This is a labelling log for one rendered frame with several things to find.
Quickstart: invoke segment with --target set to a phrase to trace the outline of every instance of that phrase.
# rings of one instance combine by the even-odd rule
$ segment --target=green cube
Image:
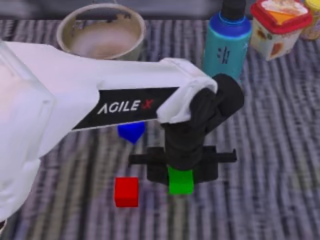
[[[194,191],[194,175],[192,170],[180,171],[168,166],[169,194],[192,194]]]

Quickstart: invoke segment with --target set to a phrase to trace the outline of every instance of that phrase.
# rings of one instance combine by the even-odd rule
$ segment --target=water bottle
[[[252,33],[245,10],[246,0],[224,0],[211,17],[202,62],[207,75],[226,74],[239,81]]]

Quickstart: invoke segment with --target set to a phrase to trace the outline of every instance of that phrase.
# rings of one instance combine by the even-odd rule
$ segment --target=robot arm
[[[154,119],[167,130],[200,123],[193,103],[203,89],[218,96],[217,82],[184,59],[96,60],[0,42],[0,222],[26,200],[39,158],[70,131]]]

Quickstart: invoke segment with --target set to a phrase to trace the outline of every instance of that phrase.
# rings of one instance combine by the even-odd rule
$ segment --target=black bottle cap
[[[227,20],[239,20],[245,16],[246,0],[223,0],[221,17]]]

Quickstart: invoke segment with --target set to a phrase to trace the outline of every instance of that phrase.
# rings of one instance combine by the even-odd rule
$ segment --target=red lid
[[[250,8],[251,13],[270,33],[272,34],[287,34],[298,29],[303,29],[312,22],[312,15],[309,9],[307,13],[284,21],[281,25],[277,20],[265,10],[261,3],[266,0],[257,0]]]

